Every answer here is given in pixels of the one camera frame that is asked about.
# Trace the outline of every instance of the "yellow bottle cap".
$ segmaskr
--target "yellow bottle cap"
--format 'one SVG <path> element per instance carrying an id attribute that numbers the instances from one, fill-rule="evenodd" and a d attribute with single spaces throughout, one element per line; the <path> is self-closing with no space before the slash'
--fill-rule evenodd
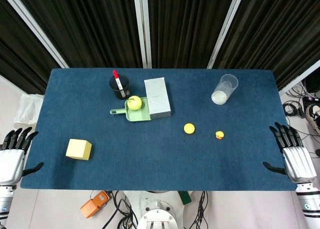
<path id="1" fill-rule="evenodd" d="M 225 134 L 224 134 L 222 131 L 220 131 L 220 130 L 215 133 L 215 137 L 216 137 L 217 139 L 219 139 L 219 140 L 221 140 L 222 138 L 224 138 L 224 136 L 225 136 Z"/>
<path id="2" fill-rule="evenodd" d="M 184 132 L 187 133 L 187 134 L 192 134 L 195 132 L 195 126 L 191 123 L 187 123 L 184 125 Z"/>

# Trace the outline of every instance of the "dustpan handle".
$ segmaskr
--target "dustpan handle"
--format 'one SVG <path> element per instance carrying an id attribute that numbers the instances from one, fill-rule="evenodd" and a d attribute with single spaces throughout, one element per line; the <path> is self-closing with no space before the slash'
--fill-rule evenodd
<path id="1" fill-rule="evenodd" d="M 112 109 L 110 110 L 110 114 L 125 114 L 127 112 L 127 110 L 125 108 L 121 108 L 121 109 Z"/>

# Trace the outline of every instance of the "metal frame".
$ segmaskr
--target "metal frame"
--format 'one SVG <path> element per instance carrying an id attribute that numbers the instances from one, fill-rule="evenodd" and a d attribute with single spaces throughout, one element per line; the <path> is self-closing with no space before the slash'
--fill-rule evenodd
<path id="1" fill-rule="evenodd" d="M 284 88 L 282 88 L 279 91 L 279 95 L 282 96 L 285 94 L 287 91 L 289 91 L 292 87 L 294 87 L 296 84 L 301 82 L 303 79 L 305 79 L 308 75 L 313 73 L 315 70 L 320 68 L 320 60 L 318 60 L 316 63 L 314 63 L 312 66 L 310 66 L 307 70 L 304 71 L 301 75 L 299 75 L 297 78 L 289 82 Z"/>
<path id="2" fill-rule="evenodd" d="M 216 58 L 218 56 L 218 53 L 221 49 L 221 46 L 226 38 L 226 35 L 229 31 L 229 28 L 231 26 L 231 23 L 235 17 L 235 14 L 238 10 L 238 7 L 240 5 L 240 2 L 241 0 L 232 0 L 231 4 L 230 4 L 230 7 L 229 7 L 229 10 L 226 14 L 226 17 L 224 19 L 224 22 L 223 22 L 223 25 L 222 25 L 222 28 L 220 30 L 220 34 L 218 36 L 218 39 L 216 40 L 216 43 L 215 43 L 215 46 L 213 48 L 213 52 L 211 54 L 211 57 L 210 57 L 210 60 L 209 60 L 209 63 L 208 63 L 208 66 L 206 67 L 207 69 L 212 69 L 215 61 L 216 61 Z"/>
<path id="3" fill-rule="evenodd" d="M 148 0 L 134 0 L 143 68 L 152 68 Z"/>
<path id="4" fill-rule="evenodd" d="M 47 37 L 45 32 L 41 29 L 39 24 L 33 18 L 31 13 L 28 11 L 26 6 L 22 3 L 21 0 L 7 0 L 13 9 L 18 13 L 18 15 L 22 18 L 22 20 L 26 23 L 26 25 L 31 29 L 34 35 L 39 39 L 42 45 L 47 49 L 47 51 L 51 54 L 54 60 L 59 64 L 61 68 L 69 68 L 66 61 L 57 51 L 56 47 Z"/>

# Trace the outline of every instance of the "red marker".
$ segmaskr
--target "red marker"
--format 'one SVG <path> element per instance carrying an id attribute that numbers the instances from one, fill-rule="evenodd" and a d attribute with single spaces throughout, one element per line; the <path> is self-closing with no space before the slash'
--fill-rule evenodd
<path id="1" fill-rule="evenodd" d="M 119 88 L 119 90 L 120 90 L 120 93 L 121 93 L 122 97 L 125 98 L 125 97 L 126 97 L 126 94 L 125 94 L 125 92 L 124 92 L 124 88 L 123 88 L 122 85 L 121 85 L 121 82 L 120 82 L 118 73 L 117 73 L 116 70 L 113 70 L 112 72 L 113 72 L 113 76 L 114 76 L 115 82 L 116 82 L 116 84 L 118 85 L 118 88 Z"/>

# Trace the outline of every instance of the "green object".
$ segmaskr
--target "green object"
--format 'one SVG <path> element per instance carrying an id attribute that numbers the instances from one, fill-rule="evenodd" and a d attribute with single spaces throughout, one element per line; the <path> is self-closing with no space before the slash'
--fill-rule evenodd
<path id="1" fill-rule="evenodd" d="M 128 107 L 128 100 L 125 101 L 124 107 L 122 109 L 112 109 L 110 114 L 125 114 L 126 119 L 130 122 L 140 122 L 140 121 L 151 121 L 148 107 L 148 100 L 146 97 L 140 98 L 142 105 L 139 110 L 131 110 Z"/>
<path id="2" fill-rule="evenodd" d="M 185 190 L 179 190 L 178 193 L 183 205 L 187 205 L 188 203 L 191 202 L 191 197 L 189 195 L 189 192 Z"/>

